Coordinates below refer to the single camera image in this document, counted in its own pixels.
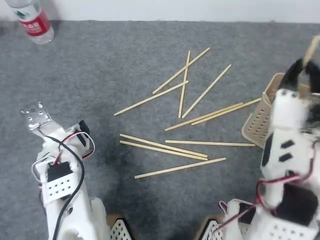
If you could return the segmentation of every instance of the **white wire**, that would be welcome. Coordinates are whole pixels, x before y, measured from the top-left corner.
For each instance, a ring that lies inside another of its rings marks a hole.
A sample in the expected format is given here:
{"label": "white wire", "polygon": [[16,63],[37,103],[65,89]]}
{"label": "white wire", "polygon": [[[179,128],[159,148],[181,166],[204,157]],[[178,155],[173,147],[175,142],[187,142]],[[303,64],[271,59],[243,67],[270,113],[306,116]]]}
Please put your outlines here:
{"label": "white wire", "polygon": [[[74,134],[74,135],[71,136],[70,138],[68,138],[66,141],[72,139],[74,136],[79,135],[79,134],[85,134],[85,135],[90,139],[90,141],[92,142],[93,150],[92,150],[92,152],[91,152],[88,156],[86,156],[86,158],[90,157],[90,156],[95,152],[95,150],[96,150],[95,142],[94,142],[94,140],[91,138],[91,136],[90,136],[88,133],[86,133],[85,131],[79,131],[79,132],[72,133],[72,134]],[[39,182],[39,183],[41,183],[41,180],[38,178],[37,174],[35,173],[35,165],[36,165],[37,163],[39,163],[39,162],[43,162],[43,161],[44,161],[45,159],[47,159],[47,158],[53,158],[54,160],[56,160],[56,157],[51,156],[51,155],[43,156],[43,157],[41,157],[40,159],[37,159],[37,160],[32,164],[32,166],[31,166],[31,173],[32,173],[33,177],[35,178],[35,180],[36,180],[37,182]]]}
{"label": "white wire", "polygon": [[31,173],[33,175],[33,177],[35,178],[35,180],[37,180],[37,182],[41,183],[41,180],[38,178],[38,176],[35,173],[35,165],[39,162],[43,162],[45,161],[47,158],[53,158],[54,160],[56,159],[54,156],[48,155],[48,156],[43,156],[40,159],[37,159],[32,165],[31,165]]}
{"label": "white wire", "polygon": [[224,212],[225,215],[227,215],[227,210],[225,206],[228,206],[224,201],[219,201],[219,207],[221,208],[221,210]]}
{"label": "white wire", "polygon": [[84,134],[84,135],[86,135],[86,136],[90,139],[90,141],[92,142],[92,146],[93,146],[92,152],[91,152],[86,158],[88,158],[88,157],[90,157],[92,154],[94,154],[94,152],[95,152],[95,150],[96,150],[96,145],[95,145],[94,140],[91,138],[91,136],[90,136],[88,133],[86,133],[85,131],[79,131],[79,132],[72,133],[72,134],[73,134],[72,137],[68,138],[66,141],[72,139],[74,136],[77,136],[77,135],[79,135],[79,134]]}

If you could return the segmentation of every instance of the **screw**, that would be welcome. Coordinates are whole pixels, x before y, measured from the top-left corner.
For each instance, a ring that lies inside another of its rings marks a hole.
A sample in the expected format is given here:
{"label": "screw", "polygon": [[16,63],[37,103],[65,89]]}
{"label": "screw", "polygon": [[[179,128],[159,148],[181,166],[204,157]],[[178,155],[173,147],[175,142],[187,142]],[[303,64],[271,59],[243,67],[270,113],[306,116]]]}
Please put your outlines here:
{"label": "screw", "polygon": [[73,207],[69,207],[68,210],[67,210],[67,213],[70,215],[72,213],[72,211],[74,210]]}

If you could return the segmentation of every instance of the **chopstick held by gripper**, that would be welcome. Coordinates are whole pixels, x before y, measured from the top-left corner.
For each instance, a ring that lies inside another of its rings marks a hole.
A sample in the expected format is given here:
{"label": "chopstick held by gripper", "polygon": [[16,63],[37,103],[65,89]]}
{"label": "chopstick held by gripper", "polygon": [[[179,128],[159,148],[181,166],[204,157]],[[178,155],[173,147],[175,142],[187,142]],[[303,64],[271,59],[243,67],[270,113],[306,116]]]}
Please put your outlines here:
{"label": "chopstick held by gripper", "polygon": [[[186,57],[186,64],[185,64],[186,66],[189,64],[189,60],[190,60],[190,50],[188,52],[188,56]],[[188,74],[188,67],[186,67],[185,70],[184,70],[183,82],[187,81],[187,74]],[[182,114],[182,105],[183,105],[183,102],[184,102],[185,88],[186,88],[186,85],[183,85],[182,86],[182,91],[181,91],[181,97],[180,97],[178,118],[181,118],[181,114]]]}
{"label": "chopstick held by gripper", "polygon": [[223,75],[231,68],[231,64],[229,64],[221,73],[220,75],[207,87],[207,89],[198,97],[197,100],[189,107],[189,109],[182,115],[184,119],[188,113],[197,105],[198,102],[209,92],[209,90],[223,77]]}
{"label": "chopstick held by gripper", "polygon": [[140,179],[140,178],[150,177],[150,176],[154,176],[154,175],[158,175],[158,174],[165,174],[165,173],[169,173],[169,172],[173,172],[173,171],[178,171],[178,170],[182,170],[182,169],[193,168],[193,167],[197,167],[197,166],[201,166],[201,165],[213,164],[213,163],[221,162],[224,160],[226,160],[226,158],[222,157],[222,158],[217,158],[217,159],[213,159],[213,160],[209,160],[209,161],[198,162],[198,163],[194,163],[194,164],[178,166],[178,167],[168,168],[168,169],[164,169],[164,170],[160,170],[160,171],[154,171],[154,172],[150,172],[150,173],[140,174],[140,175],[134,176],[134,178]]}
{"label": "chopstick held by gripper", "polygon": [[171,91],[173,91],[173,90],[175,90],[175,89],[177,89],[177,88],[179,88],[179,87],[187,84],[188,82],[189,82],[189,81],[182,82],[182,83],[180,83],[180,84],[178,84],[178,85],[176,85],[176,86],[173,86],[173,87],[169,88],[168,90],[165,90],[165,91],[160,92],[160,93],[158,93],[158,94],[156,94],[156,95],[153,95],[153,96],[151,96],[151,97],[149,97],[149,98],[147,98],[147,99],[145,99],[145,100],[142,100],[142,101],[140,101],[140,102],[137,102],[136,104],[133,104],[133,105],[131,105],[131,106],[128,106],[127,108],[125,108],[125,109],[123,109],[123,110],[121,110],[121,111],[116,112],[116,113],[114,114],[114,116],[119,115],[119,114],[122,114],[122,113],[124,113],[124,112],[126,112],[126,111],[128,111],[128,110],[130,110],[130,109],[133,109],[133,108],[135,108],[135,107],[137,107],[137,106],[139,106],[139,105],[141,105],[141,104],[144,104],[144,103],[146,103],[146,102],[149,102],[149,101],[152,100],[152,99],[155,99],[155,98],[160,97],[160,96],[162,96],[162,95],[164,95],[164,94],[167,94],[167,93],[169,93],[169,92],[171,92]]}
{"label": "chopstick held by gripper", "polygon": [[162,89],[164,86],[166,86],[168,83],[170,83],[173,79],[175,79],[179,74],[181,74],[187,67],[189,67],[191,64],[193,64],[195,61],[197,61],[199,58],[201,58],[206,52],[210,50],[210,47],[208,47],[206,50],[204,50],[202,53],[200,53],[198,56],[196,56],[192,61],[188,63],[188,65],[185,65],[183,68],[181,68],[177,73],[175,73],[172,77],[170,77],[167,81],[165,81],[161,86],[159,86],[156,90],[152,92],[152,94],[156,94],[160,89]]}

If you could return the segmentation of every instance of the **red wire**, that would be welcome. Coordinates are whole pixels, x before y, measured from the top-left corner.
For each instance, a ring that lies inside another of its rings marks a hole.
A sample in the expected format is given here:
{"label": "red wire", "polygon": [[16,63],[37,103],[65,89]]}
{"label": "red wire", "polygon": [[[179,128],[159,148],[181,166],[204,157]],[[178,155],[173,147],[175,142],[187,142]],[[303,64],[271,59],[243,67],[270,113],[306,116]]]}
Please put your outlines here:
{"label": "red wire", "polygon": [[[64,143],[65,141],[67,141],[68,139],[72,138],[73,136],[75,136],[75,135],[77,135],[77,134],[79,134],[79,133],[85,133],[85,132],[84,132],[84,131],[77,131],[77,130],[76,130],[74,133],[66,136],[61,142]],[[94,151],[92,150],[91,152],[85,154],[84,156],[82,156],[82,159],[86,159],[86,158],[90,157],[93,152],[94,152]],[[59,162],[59,160],[60,160],[60,155],[61,155],[61,152],[59,153],[59,155],[58,155],[58,156],[56,157],[56,159],[54,160],[52,166],[55,166],[55,165]]]}
{"label": "red wire", "polygon": [[260,194],[259,188],[260,185],[266,185],[266,184],[275,184],[275,183],[281,183],[281,182],[288,182],[288,183],[294,183],[297,185],[301,185],[303,183],[305,183],[313,174],[314,171],[314,163],[315,163],[315,159],[316,159],[316,143],[318,143],[319,141],[316,140],[313,142],[312,144],[312,148],[313,148],[313,157],[310,159],[310,168],[309,168],[309,172],[306,176],[301,177],[300,179],[295,179],[297,177],[300,177],[299,174],[294,174],[294,175],[290,175],[290,176],[284,176],[284,177],[280,177],[280,178],[276,178],[276,179],[272,179],[272,180],[259,180],[256,184],[256,200],[254,201],[254,204],[251,205],[249,208],[247,208],[246,210],[234,215],[233,217],[231,217],[230,219],[228,219],[226,222],[224,222],[223,224],[221,224],[217,229],[215,229],[213,231],[212,234],[214,234],[215,232],[223,229],[224,227],[226,227],[226,225],[228,225],[229,223],[231,223],[232,221],[241,218],[244,214],[246,214],[250,209],[256,207],[258,204],[260,204],[263,208],[265,208],[266,210],[272,212],[275,211],[275,208],[269,208],[265,205],[263,198]]}

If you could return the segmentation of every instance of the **red bottle label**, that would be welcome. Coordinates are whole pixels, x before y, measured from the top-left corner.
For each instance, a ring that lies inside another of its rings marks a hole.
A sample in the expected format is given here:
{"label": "red bottle label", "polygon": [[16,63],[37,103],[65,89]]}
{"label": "red bottle label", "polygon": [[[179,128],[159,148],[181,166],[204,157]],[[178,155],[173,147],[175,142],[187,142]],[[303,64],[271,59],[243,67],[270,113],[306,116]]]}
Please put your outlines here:
{"label": "red bottle label", "polygon": [[22,21],[19,19],[26,33],[30,36],[35,37],[45,34],[51,26],[45,12],[42,9],[40,11],[40,14],[32,21]]}

